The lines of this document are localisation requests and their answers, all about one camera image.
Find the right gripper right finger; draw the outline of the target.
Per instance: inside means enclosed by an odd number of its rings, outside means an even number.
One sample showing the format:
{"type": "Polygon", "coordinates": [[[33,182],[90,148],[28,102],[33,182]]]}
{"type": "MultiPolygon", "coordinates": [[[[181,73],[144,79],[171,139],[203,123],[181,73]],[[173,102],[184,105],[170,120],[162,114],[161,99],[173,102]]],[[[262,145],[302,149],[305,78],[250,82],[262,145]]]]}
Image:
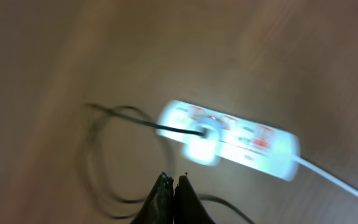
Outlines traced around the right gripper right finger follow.
{"type": "Polygon", "coordinates": [[[186,175],[179,177],[173,199],[174,224],[214,224],[186,175]]]}

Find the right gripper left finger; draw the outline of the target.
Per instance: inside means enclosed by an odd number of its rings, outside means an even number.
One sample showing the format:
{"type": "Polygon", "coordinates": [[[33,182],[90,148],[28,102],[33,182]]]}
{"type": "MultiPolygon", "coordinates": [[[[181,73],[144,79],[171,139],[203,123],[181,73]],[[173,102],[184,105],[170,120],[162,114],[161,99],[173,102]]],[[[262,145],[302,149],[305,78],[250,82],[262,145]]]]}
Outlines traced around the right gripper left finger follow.
{"type": "Polygon", "coordinates": [[[173,178],[162,172],[131,224],[172,224],[173,198],[173,178]]]}

